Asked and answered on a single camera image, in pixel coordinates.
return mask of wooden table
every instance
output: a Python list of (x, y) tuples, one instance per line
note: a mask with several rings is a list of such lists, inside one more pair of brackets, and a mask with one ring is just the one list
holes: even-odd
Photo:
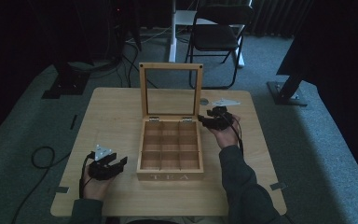
[[(250, 93), (202, 91), (201, 98), (209, 102), (221, 98), (241, 102), (240, 105), (229, 106), (228, 111), (241, 117), (244, 158), (255, 169), (258, 183), (268, 191), (275, 208), (281, 215), (285, 214), (286, 205), (281, 190), (271, 190), (270, 187), (278, 179)], [(212, 108), (211, 104), (202, 105), (201, 115), (206, 116), (206, 110)], [(220, 148), (213, 135), (200, 126), (205, 170), (203, 180), (139, 181), (136, 165), (141, 124), (140, 89), (98, 88), (94, 91), (60, 183), (60, 187), (68, 187), (69, 191), (56, 194), (51, 206), (53, 216), (71, 216), (74, 200), (78, 199), (78, 180), (83, 160), (97, 144), (112, 148), (118, 160), (128, 156), (124, 172), (117, 176), (104, 201), (104, 216), (227, 215), (227, 198), (221, 184), (218, 158)]]

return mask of gray carpet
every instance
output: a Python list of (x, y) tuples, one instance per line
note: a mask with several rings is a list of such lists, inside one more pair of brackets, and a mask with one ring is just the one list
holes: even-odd
[[(281, 182), (287, 215), (295, 223), (358, 223), (358, 166), (336, 124), (319, 98), (316, 88), (303, 82), (300, 91), (308, 106), (275, 105), (268, 81), (285, 81), (275, 76), (292, 40), (280, 37), (248, 36), (244, 42), (245, 66), (232, 90), (249, 91), (263, 129), (268, 149)], [(143, 43), (138, 62), (167, 62), (169, 39), (153, 38)], [(129, 60), (135, 51), (126, 46)], [(186, 44), (178, 42), (177, 62), (185, 59)], [(229, 82), (232, 61), (198, 58), (204, 63), (204, 84)], [(83, 63), (74, 65), (88, 68)], [(91, 74), (83, 95), (63, 95), (43, 100), (57, 76), (51, 66), (37, 76), (0, 127), (0, 223), (10, 223), (21, 201), (45, 170), (31, 163), (33, 151), (42, 146), (55, 149), (55, 161), (72, 149), (92, 91), (97, 87), (127, 87), (130, 64), (124, 60), (117, 70)], [(160, 88), (188, 88), (180, 80), (150, 78)], [(139, 87), (137, 71), (131, 69), (131, 86)], [(48, 165), (46, 151), (37, 154), (40, 165)], [(53, 217), (49, 208), (53, 188), (60, 183), (66, 160), (51, 168), (41, 185), (20, 210), (17, 223), (66, 223), (67, 217)], [(282, 223), (290, 223), (286, 217)]]

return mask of person's right hand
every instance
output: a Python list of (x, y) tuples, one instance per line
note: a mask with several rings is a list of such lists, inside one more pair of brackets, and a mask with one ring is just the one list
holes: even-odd
[[(232, 117), (234, 118), (234, 122), (232, 126), (235, 128), (237, 133), (240, 133), (238, 122), (240, 122), (241, 118), (236, 115), (232, 115)], [(229, 147), (238, 144), (238, 137), (234, 133), (231, 127), (227, 127), (225, 130), (215, 130), (215, 129), (208, 129), (208, 130), (214, 134), (214, 137), (216, 138), (217, 141), (217, 145), (219, 145), (220, 148), (222, 149), (224, 147)]]

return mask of wooden box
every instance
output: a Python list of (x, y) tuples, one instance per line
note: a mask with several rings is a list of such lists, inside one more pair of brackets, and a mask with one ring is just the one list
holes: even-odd
[[(202, 64), (140, 63), (143, 127), (137, 164), (139, 180), (174, 181), (203, 178), (200, 127)], [(147, 88), (149, 73), (196, 75), (195, 90)]]

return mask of metal stand base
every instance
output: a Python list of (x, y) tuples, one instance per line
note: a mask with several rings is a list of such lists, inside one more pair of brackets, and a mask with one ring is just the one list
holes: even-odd
[(45, 91), (42, 99), (59, 99), (61, 95), (81, 95), (86, 88), (90, 73), (73, 72), (75, 80), (71, 85), (61, 85), (60, 76), (57, 76), (49, 91)]
[(267, 85), (276, 105), (308, 105), (300, 90), (296, 90), (295, 94), (289, 99), (280, 97), (280, 91), (284, 82), (267, 82)]

